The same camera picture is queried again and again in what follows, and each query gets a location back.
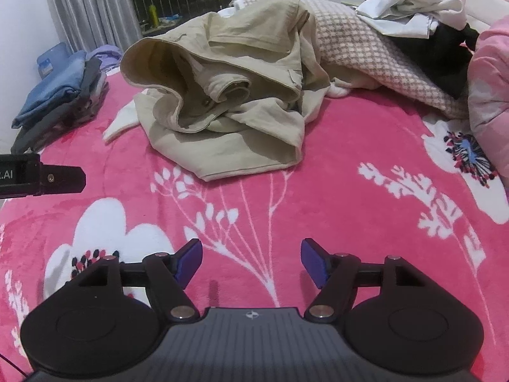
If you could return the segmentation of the folded dark grey garment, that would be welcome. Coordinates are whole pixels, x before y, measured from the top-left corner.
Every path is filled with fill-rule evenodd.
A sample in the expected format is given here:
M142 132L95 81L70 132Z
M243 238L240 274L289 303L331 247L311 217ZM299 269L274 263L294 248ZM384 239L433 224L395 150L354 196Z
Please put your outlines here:
M61 102L20 127L11 153L38 153L74 129L95 120L109 91L106 73L98 70L99 65L99 61L91 61L89 68L85 68L77 97Z

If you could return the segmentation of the beige khaki trousers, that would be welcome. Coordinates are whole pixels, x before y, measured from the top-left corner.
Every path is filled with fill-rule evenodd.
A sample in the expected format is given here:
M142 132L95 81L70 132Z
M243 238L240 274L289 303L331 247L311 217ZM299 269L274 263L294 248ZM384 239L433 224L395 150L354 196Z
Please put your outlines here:
M301 162L330 86L301 0L195 17L137 41L120 68L141 88L136 113L152 148L205 181Z

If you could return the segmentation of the white shirt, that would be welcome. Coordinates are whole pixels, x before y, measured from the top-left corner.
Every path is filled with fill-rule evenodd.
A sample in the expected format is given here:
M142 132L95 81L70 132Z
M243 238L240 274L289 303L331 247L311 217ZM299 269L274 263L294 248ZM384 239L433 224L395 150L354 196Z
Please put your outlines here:
M455 30L467 25L462 0L366 0L355 14L388 37L428 39L440 24Z

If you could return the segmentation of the pink quilt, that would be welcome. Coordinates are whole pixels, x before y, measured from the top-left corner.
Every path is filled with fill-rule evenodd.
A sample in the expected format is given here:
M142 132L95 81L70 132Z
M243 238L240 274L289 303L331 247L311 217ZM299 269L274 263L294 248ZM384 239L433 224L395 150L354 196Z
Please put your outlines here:
M483 31L469 64L470 128L508 185L508 18Z

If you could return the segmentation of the folded blue jeans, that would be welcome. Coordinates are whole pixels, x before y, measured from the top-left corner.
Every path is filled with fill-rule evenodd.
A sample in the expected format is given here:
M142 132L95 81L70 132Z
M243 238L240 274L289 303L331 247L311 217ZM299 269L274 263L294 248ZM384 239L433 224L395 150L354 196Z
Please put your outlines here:
M29 92L23 108L12 121L11 128L19 129L39 114L77 97L85 73L85 60L86 52L80 50L40 81Z

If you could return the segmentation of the black garment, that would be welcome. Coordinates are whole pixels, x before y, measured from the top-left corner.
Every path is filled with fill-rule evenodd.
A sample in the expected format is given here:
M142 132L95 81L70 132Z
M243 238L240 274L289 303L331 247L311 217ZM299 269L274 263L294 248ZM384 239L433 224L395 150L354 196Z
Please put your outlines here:
M469 24L457 30L439 23L428 39L390 37L390 40L432 83L459 99L467 87L469 63L479 35Z

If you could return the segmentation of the lilac cloth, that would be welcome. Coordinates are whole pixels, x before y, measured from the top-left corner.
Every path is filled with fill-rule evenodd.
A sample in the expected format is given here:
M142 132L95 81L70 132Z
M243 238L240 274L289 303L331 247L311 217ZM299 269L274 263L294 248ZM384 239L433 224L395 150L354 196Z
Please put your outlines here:
M122 60L123 50L114 45L103 45L91 52L88 52L85 57L85 68L89 68L91 61L100 62L98 70L103 73L109 73L113 69L120 66Z

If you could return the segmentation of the blue water jug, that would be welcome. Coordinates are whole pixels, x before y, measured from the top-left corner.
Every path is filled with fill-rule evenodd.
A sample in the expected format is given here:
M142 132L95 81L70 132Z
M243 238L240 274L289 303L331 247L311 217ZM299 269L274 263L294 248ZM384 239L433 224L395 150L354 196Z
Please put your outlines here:
M71 51L66 42L60 42L41 54L36 63L41 79L45 79L55 68L60 68L66 64L71 56Z

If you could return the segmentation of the grey curtain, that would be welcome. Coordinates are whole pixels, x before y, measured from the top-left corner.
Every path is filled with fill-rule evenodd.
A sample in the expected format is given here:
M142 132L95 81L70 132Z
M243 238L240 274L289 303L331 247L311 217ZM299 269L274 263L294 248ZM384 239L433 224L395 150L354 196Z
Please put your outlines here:
M133 0L47 0L57 31L74 51L128 49L142 38Z

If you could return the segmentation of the pink white checkered garment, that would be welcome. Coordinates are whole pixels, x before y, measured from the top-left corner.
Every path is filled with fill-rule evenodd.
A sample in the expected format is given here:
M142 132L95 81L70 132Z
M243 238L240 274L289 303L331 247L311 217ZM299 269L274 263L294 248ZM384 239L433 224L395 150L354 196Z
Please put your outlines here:
M408 98L440 110L451 119L469 116L467 98L453 99L379 34L340 3L301 0L314 14L320 64L329 75L328 97L346 97L355 89L385 86Z

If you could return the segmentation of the cream white garment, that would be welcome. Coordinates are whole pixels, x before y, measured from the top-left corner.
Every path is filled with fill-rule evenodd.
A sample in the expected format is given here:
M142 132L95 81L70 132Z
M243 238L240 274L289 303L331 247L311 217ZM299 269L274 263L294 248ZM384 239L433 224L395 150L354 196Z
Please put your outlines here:
M137 93L117 112L113 122L103 132L103 142L109 144L129 129L141 124L148 110L148 89Z

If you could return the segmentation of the pink floral bed blanket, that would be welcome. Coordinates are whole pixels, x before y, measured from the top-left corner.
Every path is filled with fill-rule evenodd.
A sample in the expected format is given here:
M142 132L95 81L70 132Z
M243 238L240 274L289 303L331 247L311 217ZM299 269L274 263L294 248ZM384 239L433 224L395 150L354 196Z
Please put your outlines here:
M84 170L81 193L2 206L2 380L30 369L19 336L28 313L103 256L138 262L199 238L204 261L187 290L197 307L301 309L317 292L300 262L306 237L365 262L411 262L481 319L475 374L507 380L508 201L468 123L386 89L357 91L324 101L298 166L204 182L140 127L103 139L135 93L110 77L96 119L42 152Z

